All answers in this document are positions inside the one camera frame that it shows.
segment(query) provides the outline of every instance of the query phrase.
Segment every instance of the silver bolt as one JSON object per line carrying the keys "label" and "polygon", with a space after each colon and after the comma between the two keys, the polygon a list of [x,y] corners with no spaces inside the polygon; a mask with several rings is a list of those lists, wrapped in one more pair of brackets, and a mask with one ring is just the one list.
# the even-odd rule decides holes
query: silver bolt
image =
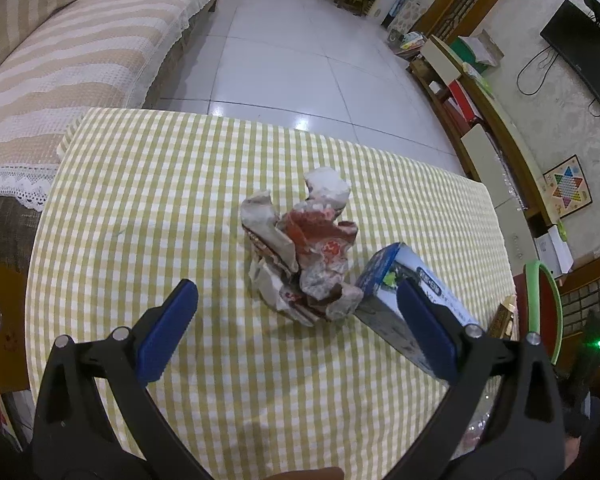
{"label": "silver bolt", "polygon": [[64,348],[69,344],[69,336],[67,335],[59,335],[56,337],[56,346],[58,348]]}
{"label": "silver bolt", "polygon": [[113,331],[112,336],[116,341],[124,341],[130,333],[131,330],[129,330],[126,326],[119,326]]}
{"label": "silver bolt", "polygon": [[533,346],[538,346],[540,344],[540,334],[538,332],[529,332],[528,334],[526,334],[525,339],[528,343],[532,344]]}
{"label": "silver bolt", "polygon": [[482,337],[482,329],[474,324],[469,324],[465,326],[464,333],[472,339],[480,339]]}

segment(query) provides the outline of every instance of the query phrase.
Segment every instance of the checkered tablecloth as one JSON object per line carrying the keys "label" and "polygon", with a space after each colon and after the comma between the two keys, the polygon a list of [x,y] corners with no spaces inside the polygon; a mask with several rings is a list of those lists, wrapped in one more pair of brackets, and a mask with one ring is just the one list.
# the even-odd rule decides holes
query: checkered tablecloth
{"label": "checkered tablecloth", "polygon": [[[32,389],[56,336],[104,338],[189,278],[198,312],[149,390],[216,479],[329,465],[347,479],[382,478],[445,391],[355,317],[306,328],[270,311],[248,280],[238,214],[247,195],[270,189],[288,210],[306,195],[304,172],[331,166],[351,185],[342,217],[360,227],[352,281],[375,251],[403,240],[483,326],[514,291],[487,190],[427,164],[157,110],[92,108],[68,135],[29,272]],[[104,396],[121,443],[137,450],[111,392]]]}

